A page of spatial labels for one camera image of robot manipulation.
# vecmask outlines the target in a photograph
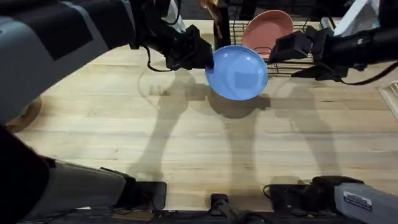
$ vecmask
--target orange object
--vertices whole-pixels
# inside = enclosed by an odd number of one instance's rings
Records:
[[[242,45],[268,59],[279,37],[293,32],[293,20],[284,11],[270,10],[256,16],[246,27]]]
[[[214,0],[199,0],[199,4],[202,8],[207,9],[210,13],[211,17],[214,20],[216,29],[217,29],[217,38],[222,39],[220,26],[218,25],[222,21],[222,16],[220,10],[217,8],[218,1]]]

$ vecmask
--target wooden tabletop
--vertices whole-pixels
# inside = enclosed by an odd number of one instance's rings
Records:
[[[211,21],[185,23],[212,42]],[[264,185],[330,174],[398,194],[398,123],[376,89],[397,73],[362,87],[270,77],[257,98],[230,102],[204,70],[155,73],[146,60],[127,46],[97,58],[46,91],[39,117],[17,135],[46,156],[163,180],[168,209],[207,209],[212,193],[225,193],[268,210]],[[153,52],[152,64],[164,58]]]

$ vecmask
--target plate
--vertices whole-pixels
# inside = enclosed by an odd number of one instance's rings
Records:
[[[268,59],[276,40],[293,32],[293,20],[284,11],[270,10],[256,16],[245,28],[242,45]]]
[[[255,51],[237,45],[222,47],[213,54],[214,68],[206,69],[210,87],[230,100],[254,98],[266,87],[268,70]]]

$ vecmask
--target pink plate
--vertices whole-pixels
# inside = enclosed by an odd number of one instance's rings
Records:
[[[293,32],[293,20],[284,11],[270,10],[256,16],[243,33],[242,45],[268,59],[279,37]]]

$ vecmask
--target white object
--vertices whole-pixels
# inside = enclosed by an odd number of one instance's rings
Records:
[[[377,22],[380,0],[355,0],[335,29],[335,36],[346,37],[368,30]]]
[[[169,6],[169,13],[167,14],[167,17],[163,17],[162,19],[166,22],[171,23],[175,21],[177,14],[178,14],[177,4],[175,3],[174,0],[171,0]],[[177,23],[172,25],[171,27],[173,27],[175,30],[177,30],[180,33],[185,32],[185,24],[182,21],[181,16],[178,18]]]
[[[379,93],[387,103],[392,114],[398,120],[398,81],[379,88]]]

